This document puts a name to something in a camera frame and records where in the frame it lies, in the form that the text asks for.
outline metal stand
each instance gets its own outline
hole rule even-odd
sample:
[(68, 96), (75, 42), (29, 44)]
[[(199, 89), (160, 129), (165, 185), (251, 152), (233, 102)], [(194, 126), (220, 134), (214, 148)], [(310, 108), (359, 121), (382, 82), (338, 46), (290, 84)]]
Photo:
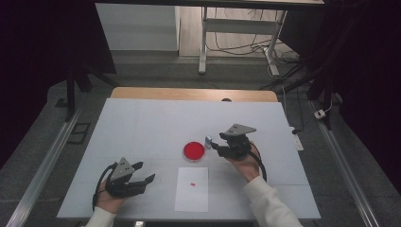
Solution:
[(200, 44), (200, 67), (199, 74), (206, 73), (206, 33), (207, 32), (220, 32), (220, 33), (238, 33), (238, 34), (259, 34), (271, 35), (269, 48), (264, 48), (264, 54), (269, 64), (271, 74), (279, 76), (277, 66), (274, 63), (272, 53), (278, 36), (281, 31), (286, 11), (279, 11), (280, 16), (278, 21), (245, 21), (233, 19), (217, 19), (207, 18), (207, 7), (202, 9), (202, 34)]

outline aluminum rail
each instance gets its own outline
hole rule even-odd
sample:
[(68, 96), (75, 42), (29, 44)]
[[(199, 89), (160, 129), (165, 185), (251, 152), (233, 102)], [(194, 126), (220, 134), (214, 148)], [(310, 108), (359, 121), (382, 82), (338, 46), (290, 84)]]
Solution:
[(44, 156), (44, 160), (39, 166), (38, 171), (36, 172), (28, 188), (26, 189), (24, 196), (21, 198), (17, 208), (9, 219), (7, 227), (21, 227), (26, 223), (33, 205), (41, 194), (44, 184), (46, 183), (54, 165), (59, 159), (61, 151), (67, 142), (68, 136), (70, 135), (80, 113), (82, 112), (82, 107), (87, 100), (87, 96), (88, 95), (84, 95), (84, 99), (81, 101), (81, 104), (78, 106), (70, 121), (63, 123), (61, 126), (56, 139), (53, 141), (53, 144), (50, 146), (48, 152)]
[[(311, 109), (313, 112), (318, 111), (312, 102), (309, 102)], [(375, 217), (375, 213), (372, 209), (371, 204), (366, 199), (365, 193), (362, 188), (359, 186), (357, 179), (349, 166), (339, 143), (337, 142), (336, 137), (334, 136), (332, 131), (329, 131), (327, 127), (324, 125), (322, 121), (319, 121), (319, 127), (322, 131), (323, 137), (329, 146), (334, 160), (336, 161), (337, 166), (339, 167), (342, 178), (344, 179), (348, 190), (351, 193), (351, 196), (354, 198), (356, 202), (357, 209), (360, 212), (360, 215), (365, 222), (367, 227), (379, 227), (380, 224)]]

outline human hand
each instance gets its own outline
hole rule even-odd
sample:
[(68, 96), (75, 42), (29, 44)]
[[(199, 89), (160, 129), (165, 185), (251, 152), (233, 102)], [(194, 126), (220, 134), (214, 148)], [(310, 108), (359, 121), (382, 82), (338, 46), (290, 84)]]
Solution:
[[(251, 152), (253, 152), (257, 157), (260, 158), (259, 152), (256, 149), (256, 146), (253, 142), (251, 142)], [(259, 164), (254, 160), (251, 155), (247, 155), (243, 160), (234, 160), (226, 158), (233, 166), (236, 168), (244, 179), (249, 183), (251, 180), (255, 179), (259, 176)]]
[(96, 206), (112, 214), (117, 214), (118, 210), (124, 204), (124, 202), (130, 198), (130, 197), (126, 198), (112, 197), (106, 190), (106, 182), (100, 184), (97, 194), (98, 196), (97, 196)]

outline paper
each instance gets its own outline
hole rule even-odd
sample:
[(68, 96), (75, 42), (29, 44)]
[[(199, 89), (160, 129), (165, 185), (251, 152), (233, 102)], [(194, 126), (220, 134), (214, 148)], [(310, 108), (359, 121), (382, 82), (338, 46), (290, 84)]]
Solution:
[(178, 171), (175, 211), (208, 212), (207, 167), (181, 167)]

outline person's left hand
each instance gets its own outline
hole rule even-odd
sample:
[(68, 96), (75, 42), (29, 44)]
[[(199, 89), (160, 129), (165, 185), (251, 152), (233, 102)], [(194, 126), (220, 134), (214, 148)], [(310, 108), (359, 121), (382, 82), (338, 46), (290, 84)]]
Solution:
[(112, 197), (105, 187), (106, 187), (106, 182), (103, 182), (99, 187), (96, 206), (110, 213), (117, 214), (120, 207), (130, 197), (126, 198)]

